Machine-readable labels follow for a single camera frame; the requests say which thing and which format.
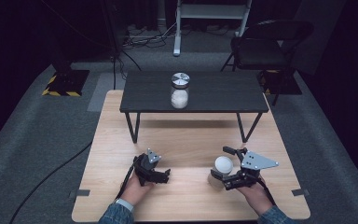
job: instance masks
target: dark background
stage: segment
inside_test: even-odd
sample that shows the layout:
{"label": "dark background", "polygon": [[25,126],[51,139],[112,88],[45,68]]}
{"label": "dark background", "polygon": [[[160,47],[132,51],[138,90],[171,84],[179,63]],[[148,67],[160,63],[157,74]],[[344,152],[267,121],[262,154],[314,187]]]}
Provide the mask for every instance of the dark background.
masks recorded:
{"label": "dark background", "polygon": [[[46,2],[82,34],[103,43],[103,46],[91,43],[74,32],[51,10],[44,7],[41,1],[34,2],[39,4],[46,16],[48,24],[44,27],[56,37],[62,55],[68,62],[111,51],[99,1]],[[133,10],[138,8],[136,10],[142,13],[149,13],[150,11],[142,9],[153,7],[157,0],[145,0],[144,6],[135,6],[132,1],[124,2],[126,4],[121,9],[121,19],[123,22],[132,23],[137,20],[139,22],[139,18],[133,16],[136,15],[132,13]],[[309,7],[307,10],[303,8],[303,14],[299,18],[309,18],[310,21],[318,18],[319,21],[325,21],[326,27],[327,24],[333,24],[330,33],[324,32],[323,29],[320,33],[318,29],[315,30],[314,36],[324,35],[328,41],[321,44],[310,41],[312,47],[322,48],[320,57],[303,52],[298,56],[300,58],[297,58],[302,62],[313,60],[317,66],[312,69],[297,69],[358,167],[358,1],[339,2],[345,3],[343,7],[335,8],[325,5],[323,1],[311,0],[292,0],[285,3],[278,0],[254,1],[248,22],[298,16],[297,9],[308,3]],[[26,0],[0,1],[0,130],[34,79],[52,62],[46,49],[46,37],[41,35],[41,19],[33,18],[29,4]],[[318,12],[318,7],[326,9],[327,12],[332,10],[331,15],[335,15],[333,11],[336,10],[337,17],[321,16],[323,14]],[[171,22],[171,19],[167,14],[167,23]],[[154,27],[150,22],[138,25],[147,25],[150,29]]]}

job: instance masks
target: black table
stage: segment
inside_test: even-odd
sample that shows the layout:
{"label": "black table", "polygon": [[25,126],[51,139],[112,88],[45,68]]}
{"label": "black table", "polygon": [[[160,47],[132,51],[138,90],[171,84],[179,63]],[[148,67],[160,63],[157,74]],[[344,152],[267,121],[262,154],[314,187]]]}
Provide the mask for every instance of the black table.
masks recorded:
{"label": "black table", "polygon": [[[171,105],[171,77],[177,72],[129,72],[120,105],[125,113],[132,142],[138,139],[141,113],[236,113],[242,142],[247,142],[263,113],[269,112],[264,93],[253,73],[186,72],[190,76],[187,107]],[[136,113],[133,130],[130,113]],[[257,113],[247,133],[240,113]]]}

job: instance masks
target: wrist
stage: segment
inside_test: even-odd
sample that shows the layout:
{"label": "wrist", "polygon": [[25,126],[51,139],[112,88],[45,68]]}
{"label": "wrist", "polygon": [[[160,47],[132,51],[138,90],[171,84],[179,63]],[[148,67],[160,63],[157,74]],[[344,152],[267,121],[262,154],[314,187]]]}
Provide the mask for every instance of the wrist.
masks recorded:
{"label": "wrist", "polygon": [[259,215],[262,216],[263,214],[267,213],[267,211],[269,209],[272,208],[272,204],[263,204],[262,206],[257,207],[257,209],[255,209],[255,212]]}
{"label": "wrist", "polygon": [[132,212],[132,210],[133,210],[133,205],[132,205],[131,203],[127,202],[127,201],[124,200],[124,199],[119,198],[119,199],[117,199],[117,200],[115,201],[115,203],[118,203],[118,204],[123,205],[123,206],[126,207],[128,210],[130,210],[130,212]]}
{"label": "wrist", "polygon": [[127,203],[130,203],[132,206],[135,206],[138,203],[137,197],[134,197],[134,194],[124,191],[120,199],[125,200]]}

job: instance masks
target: white cup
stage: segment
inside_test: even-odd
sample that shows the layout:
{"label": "white cup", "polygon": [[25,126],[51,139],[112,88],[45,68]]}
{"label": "white cup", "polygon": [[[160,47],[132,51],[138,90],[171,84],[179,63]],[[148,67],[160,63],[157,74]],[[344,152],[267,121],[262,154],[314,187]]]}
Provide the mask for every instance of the white cup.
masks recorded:
{"label": "white cup", "polygon": [[[214,167],[212,169],[222,176],[228,176],[233,166],[232,160],[229,157],[221,156],[214,161]],[[208,182],[216,190],[221,190],[224,187],[222,181],[214,178],[211,173],[208,175]]]}

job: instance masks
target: human hand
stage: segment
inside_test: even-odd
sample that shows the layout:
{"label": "human hand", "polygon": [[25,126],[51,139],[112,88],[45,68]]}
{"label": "human hand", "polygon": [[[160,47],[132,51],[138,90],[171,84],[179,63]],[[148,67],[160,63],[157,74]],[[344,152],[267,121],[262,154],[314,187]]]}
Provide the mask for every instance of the human hand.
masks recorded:
{"label": "human hand", "polygon": [[266,191],[259,183],[253,184],[250,188],[241,187],[237,188],[237,190],[245,196],[248,204],[251,205],[259,216],[272,207],[272,202],[269,200]]}
{"label": "human hand", "polygon": [[139,177],[134,172],[127,182],[126,188],[120,198],[132,204],[132,206],[135,206],[155,185],[154,183],[145,183],[144,186],[141,186]]}

